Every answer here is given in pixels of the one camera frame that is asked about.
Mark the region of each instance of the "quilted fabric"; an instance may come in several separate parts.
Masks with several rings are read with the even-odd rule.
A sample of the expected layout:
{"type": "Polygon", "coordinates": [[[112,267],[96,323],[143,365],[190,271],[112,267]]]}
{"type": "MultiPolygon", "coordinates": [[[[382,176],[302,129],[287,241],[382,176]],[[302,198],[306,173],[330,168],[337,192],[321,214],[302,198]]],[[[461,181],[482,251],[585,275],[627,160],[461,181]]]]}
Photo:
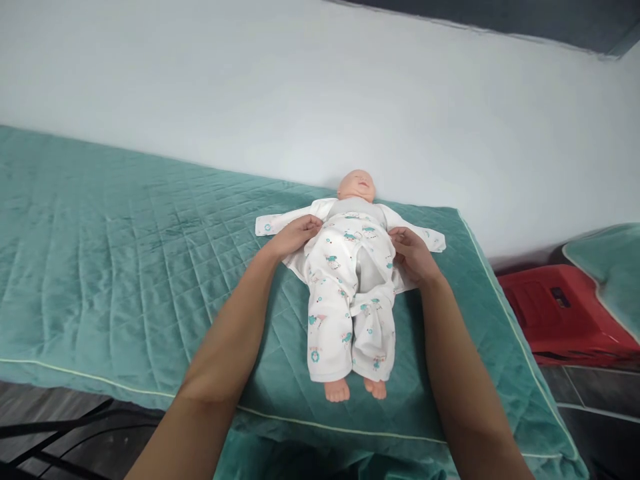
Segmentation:
{"type": "MultiPolygon", "coordinates": [[[[0,128],[0,377],[166,409],[230,291],[267,239],[256,216],[326,189],[0,128]]],[[[437,261],[539,477],[586,477],[496,278],[458,212],[387,203],[438,230],[437,261]]],[[[424,366],[419,298],[399,295],[397,358],[379,402],[323,398],[305,360],[308,290],[275,276],[259,362],[234,426],[455,472],[424,366]]]]}
{"type": "Polygon", "coordinates": [[[640,339],[640,223],[617,225],[568,242],[562,251],[597,284],[598,300],[640,339]]]}

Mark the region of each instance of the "doll face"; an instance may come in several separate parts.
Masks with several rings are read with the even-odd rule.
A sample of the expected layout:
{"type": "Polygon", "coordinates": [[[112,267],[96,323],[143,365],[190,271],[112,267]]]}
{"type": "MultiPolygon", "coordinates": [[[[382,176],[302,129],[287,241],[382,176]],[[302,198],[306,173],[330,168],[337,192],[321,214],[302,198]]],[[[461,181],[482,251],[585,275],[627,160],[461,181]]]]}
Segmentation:
{"type": "Polygon", "coordinates": [[[354,170],[347,174],[338,187],[338,200],[352,197],[360,197],[369,203],[373,203],[375,197],[375,185],[368,172],[354,170]]]}

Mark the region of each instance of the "doll foot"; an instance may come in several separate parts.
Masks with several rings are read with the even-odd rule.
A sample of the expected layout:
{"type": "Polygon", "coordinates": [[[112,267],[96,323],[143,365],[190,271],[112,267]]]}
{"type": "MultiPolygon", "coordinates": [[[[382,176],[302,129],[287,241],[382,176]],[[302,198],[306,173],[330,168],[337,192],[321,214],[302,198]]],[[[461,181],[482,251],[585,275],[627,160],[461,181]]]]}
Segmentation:
{"type": "Polygon", "coordinates": [[[365,378],[365,388],[373,395],[373,398],[378,400],[387,398],[387,386],[382,380],[374,382],[373,380],[365,378]]]}
{"type": "Polygon", "coordinates": [[[349,400],[349,386],[345,379],[325,383],[325,395],[330,402],[349,400]]]}

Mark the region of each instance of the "doll leg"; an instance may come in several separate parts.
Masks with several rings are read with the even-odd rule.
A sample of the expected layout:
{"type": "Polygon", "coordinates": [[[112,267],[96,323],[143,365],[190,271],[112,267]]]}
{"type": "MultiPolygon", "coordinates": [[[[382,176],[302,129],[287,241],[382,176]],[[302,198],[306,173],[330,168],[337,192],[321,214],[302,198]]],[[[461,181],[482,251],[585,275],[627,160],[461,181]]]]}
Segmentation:
{"type": "Polygon", "coordinates": [[[365,386],[374,397],[384,398],[384,382],[389,380],[395,360],[393,304],[381,289],[371,293],[375,296],[360,305],[353,324],[353,371],[365,378],[365,386]]]}
{"type": "Polygon", "coordinates": [[[335,278],[310,285],[307,364],[311,381],[325,384],[329,401],[349,398],[353,322],[349,300],[335,278]]]}

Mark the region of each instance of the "white baby pajamas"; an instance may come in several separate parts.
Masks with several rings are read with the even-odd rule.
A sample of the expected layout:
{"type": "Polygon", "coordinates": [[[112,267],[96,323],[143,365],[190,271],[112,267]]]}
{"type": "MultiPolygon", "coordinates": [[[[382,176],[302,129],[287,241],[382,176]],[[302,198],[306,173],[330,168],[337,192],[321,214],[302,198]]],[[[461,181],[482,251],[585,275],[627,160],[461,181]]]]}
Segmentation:
{"type": "Polygon", "coordinates": [[[304,209],[258,217],[256,234],[276,234],[309,213],[324,221],[322,229],[284,262],[309,286],[311,380],[340,380],[354,370],[362,377],[387,381],[395,358],[395,296],[414,288],[393,264],[395,249],[387,232],[408,227],[435,252],[444,250],[444,236],[362,199],[316,200],[304,209]]]}

